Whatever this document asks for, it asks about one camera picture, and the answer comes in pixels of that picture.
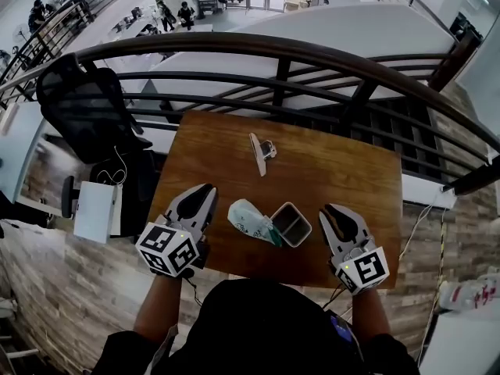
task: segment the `black cable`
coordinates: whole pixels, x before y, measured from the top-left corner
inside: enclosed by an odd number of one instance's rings
[[[198,292],[196,291],[196,287],[197,287],[197,286],[196,286],[195,284],[193,284],[193,283],[191,282],[191,280],[189,280],[189,279],[187,279],[187,278],[185,278],[185,280],[186,280],[186,281],[187,281],[187,282],[188,282],[188,283],[189,283],[189,284],[193,287],[193,289],[195,290],[195,302],[196,302],[196,304],[198,304],[198,305],[201,307],[201,306],[202,306],[202,302],[201,302],[201,301],[200,301],[200,299],[198,298]]]
[[[340,286],[341,286],[341,284],[339,284],[339,285],[335,288],[334,292],[331,294],[330,300],[329,300],[329,301],[328,301],[328,302],[327,302],[327,303],[326,303],[326,304],[322,307],[322,309],[325,309],[326,307],[328,307],[328,305],[329,305],[330,303],[332,303],[332,301],[333,301],[333,300],[335,300],[338,296],[340,296],[340,295],[342,294],[342,292],[345,290],[345,288],[343,288],[341,291],[339,291],[339,292],[338,292],[338,294],[337,294],[337,295],[335,295],[335,292],[338,290],[338,288],[339,288]]]

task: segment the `chair backrest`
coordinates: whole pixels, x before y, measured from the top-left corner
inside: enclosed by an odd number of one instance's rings
[[[64,55],[38,78],[37,98],[44,118],[84,163],[109,159],[114,146],[120,154],[147,147],[132,131],[120,81],[108,68],[84,72],[74,54]]]

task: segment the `small cup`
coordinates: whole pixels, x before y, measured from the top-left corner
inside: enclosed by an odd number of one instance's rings
[[[298,247],[311,233],[309,221],[290,202],[284,203],[271,216],[271,221],[281,238],[291,247]]]

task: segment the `cable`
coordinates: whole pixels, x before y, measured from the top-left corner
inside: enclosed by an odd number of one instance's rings
[[[95,178],[96,182],[98,182],[98,179],[99,179],[99,176],[101,175],[101,173],[105,173],[109,180],[111,181],[112,184],[114,184],[114,186],[120,186],[121,184],[124,184],[125,183],[125,180],[127,180],[127,166],[125,165],[125,162],[123,161],[123,159],[121,158],[120,154],[118,154],[118,150],[116,150],[116,146],[113,146],[114,149],[115,149],[115,153],[116,155],[118,155],[118,158],[120,159],[120,161],[122,162],[123,164],[123,168],[125,168],[125,170],[117,170],[113,176],[109,175],[109,172],[106,171],[106,170],[102,170],[100,173],[97,174],[97,177]],[[118,175],[118,173],[120,172],[123,172],[123,179],[121,181],[118,181],[118,180],[115,180],[115,176]]]
[[[419,214],[419,217],[416,219],[416,222],[415,222],[415,225],[413,225],[413,229],[412,229],[412,233],[409,235],[409,238],[408,240],[406,241],[406,245],[405,245],[405,248],[403,249],[403,251],[401,252],[401,254],[399,255],[399,259],[401,259],[403,257],[403,255],[406,253],[406,250],[408,249],[408,246],[409,246],[409,242],[412,240],[413,238],[413,235],[415,234],[415,230],[416,228],[419,226],[419,223],[423,221],[423,219],[429,215],[430,211],[432,210],[432,208],[434,207],[434,203],[436,202],[436,198],[438,197],[438,195],[436,195],[436,197],[434,198],[434,201],[429,204],[425,209],[423,209],[420,214]]]
[[[196,286],[195,284],[193,284],[193,283],[191,282],[191,280],[190,280],[190,279],[185,278],[185,280],[186,280],[186,281],[187,281],[187,282],[188,282],[188,283],[189,283],[189,284],[193,287],[193,289],[195,290],[195,302],[196,302],[196,304],[198,304],[198,305],[201,307],[201,306],[202,306],[202,302],[201,302],[201,301],[200,301],[200,299],[198,298],[198,292],[196,291],[197,286]]]
[[[338,296],[340,296],[340,295],[342,294],[342,292],[345,290],[345,288],[343,288],[341,291],[339,291],[339,292],[338,292],[338,294],[337,294],[337,295],[335,295],[335,292],[338,290],[338,288],[339,288],[340,286],[341,286],[341,284],[339,284],[339,285],[335,288],[334,292],[331,294],[330,300],[329,300],[329,301],[328,301],[328,302],[327,302],[327,303],[326,303],[326,304],[322,307],[322,309],[325,309],[326,307],[328,307],[328,305],[329,305],[330,303],[332,303],[332,301],[333,301],[333,300],[335,300]]]
[[[340,317],[343,317],[345,314],[349,314],[350,312],[352,311],[352,305],[351,307],[349,307],[348,309],[346,309],[341,315]]]
[[[434,301],[432,303],[432,308],[430,309],[429,320],[427,321],[427,325],[425,328],[425,332],[423,333],[422,345],[420,346],[419,358],[417,359],[417,366],[420,366],[420,360],[422,359],[423,345],[425,344],[425,340],[427,339],[427,334],[429,333],[430,323],[432,322],[432,316],[434,314],[434,310],[436,309],[436,304],[439,299],[439,289],[441,288],[441,284],[443,282],[443,267],[445,262],[445,213],[446,209],[443,211],[443,215],[441,216],[441,256],[439,258],[439,272],[437,274],[437,289],[434,293]]]

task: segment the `black and white marker cube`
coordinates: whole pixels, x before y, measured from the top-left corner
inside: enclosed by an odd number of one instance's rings
[[[334,256],[331,264],[335,275],[353,295],[375,288],[389,276],[388,263],[382,247],[343,262],[338,260],[338,256]]]
[[[198,257],[191,233],[148,223],[135,248],[152,269],[176,277]]]

